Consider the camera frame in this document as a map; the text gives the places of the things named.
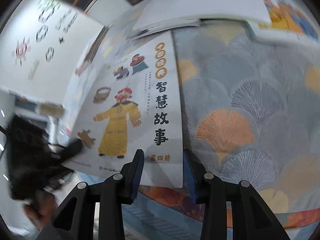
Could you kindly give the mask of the person's left hand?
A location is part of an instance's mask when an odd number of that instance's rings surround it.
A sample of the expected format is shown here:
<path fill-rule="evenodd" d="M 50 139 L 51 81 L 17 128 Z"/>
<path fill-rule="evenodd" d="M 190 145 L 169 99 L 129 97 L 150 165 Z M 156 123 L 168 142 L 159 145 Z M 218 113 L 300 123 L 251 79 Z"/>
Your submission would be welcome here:
<path fill-rule="evenodd" d="M 37 230 L 42 230 L 57 210 L 55 195 L 46 191 L 36 193 L 31 204 L 24 204 L 23 211 Z"/>

